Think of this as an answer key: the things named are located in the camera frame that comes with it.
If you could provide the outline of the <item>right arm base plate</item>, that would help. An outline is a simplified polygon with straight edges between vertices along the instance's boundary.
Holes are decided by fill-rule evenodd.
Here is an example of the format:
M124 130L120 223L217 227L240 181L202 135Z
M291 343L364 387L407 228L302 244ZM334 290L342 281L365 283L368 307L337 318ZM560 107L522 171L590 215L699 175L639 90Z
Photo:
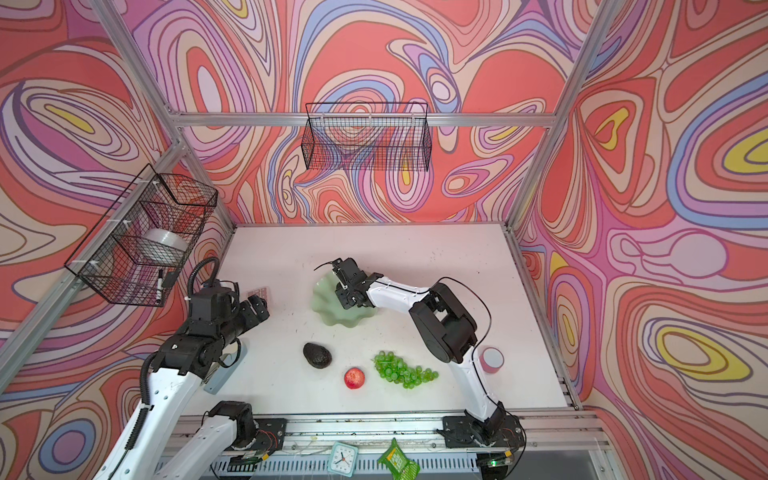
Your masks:
M527 441L517 417L504 415L496 420L479 421L470 415L444 416L437 432L449 449L503 448L516 451Z

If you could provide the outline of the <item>green fake grape bunch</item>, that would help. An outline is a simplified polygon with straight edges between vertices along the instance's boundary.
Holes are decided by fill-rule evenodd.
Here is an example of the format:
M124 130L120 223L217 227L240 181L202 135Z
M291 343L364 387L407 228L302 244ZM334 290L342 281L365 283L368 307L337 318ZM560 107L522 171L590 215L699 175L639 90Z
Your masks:
M375 370L383 380L400 385L406 390L413 390L439 378L437 371L421 366L411 366L391 351L378 352L372 361Z

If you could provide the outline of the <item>dark avocado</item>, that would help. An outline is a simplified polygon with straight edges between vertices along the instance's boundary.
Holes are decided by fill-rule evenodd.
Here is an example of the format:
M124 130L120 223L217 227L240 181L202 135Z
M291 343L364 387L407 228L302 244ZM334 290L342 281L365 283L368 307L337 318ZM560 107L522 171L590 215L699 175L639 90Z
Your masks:
M302 348L305 360L316 369L327 368L333 360L331 352L324 346L308 342Z

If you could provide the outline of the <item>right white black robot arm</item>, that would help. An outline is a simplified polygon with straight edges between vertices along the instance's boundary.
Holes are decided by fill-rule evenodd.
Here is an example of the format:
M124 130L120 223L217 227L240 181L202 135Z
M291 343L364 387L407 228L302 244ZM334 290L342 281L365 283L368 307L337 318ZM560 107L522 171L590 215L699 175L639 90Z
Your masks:
M430 353L448 364L460 391L468 401L464 417L474 442L489 446L503 426L507 411L492 398L475 364L477 323L452 292L438 280L429 288L395 282L381 273L366 273L352 258L329 262L338 279L335 287L340 305L385 308L408 314Z

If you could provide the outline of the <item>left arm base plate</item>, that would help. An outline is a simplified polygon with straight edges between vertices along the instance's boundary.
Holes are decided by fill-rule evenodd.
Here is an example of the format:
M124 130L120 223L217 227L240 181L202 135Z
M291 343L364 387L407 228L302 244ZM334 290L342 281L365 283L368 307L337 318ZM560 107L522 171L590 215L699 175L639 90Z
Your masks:
M283 449L287 419L278 417L257 418L255 431L247 441L237 441L232 449L245 455L272 455Z

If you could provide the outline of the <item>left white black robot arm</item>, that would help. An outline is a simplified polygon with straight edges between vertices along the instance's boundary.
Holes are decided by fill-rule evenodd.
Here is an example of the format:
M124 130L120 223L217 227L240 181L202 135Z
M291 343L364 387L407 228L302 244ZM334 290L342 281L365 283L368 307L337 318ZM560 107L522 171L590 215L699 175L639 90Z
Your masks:
M220 401L204 416L193 438L166 464L160 462L171 434L213 367L228 369L224 351L269 317L263 298L241 299L237 283L211 274L195 283L205 266L217 271L216 257L200 261L187 281L188 316L179 329L142 363L140 402L107 459L99 479L199 479L227 449L254 444L259 428L250 404Z

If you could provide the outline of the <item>red fake apple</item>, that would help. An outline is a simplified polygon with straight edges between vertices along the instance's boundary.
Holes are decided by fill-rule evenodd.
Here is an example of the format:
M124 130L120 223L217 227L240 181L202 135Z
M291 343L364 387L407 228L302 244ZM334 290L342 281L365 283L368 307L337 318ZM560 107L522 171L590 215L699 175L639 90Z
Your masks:
M359 389L365 383L365 374L357 367L350 368L344 374L344 383L351 390Z

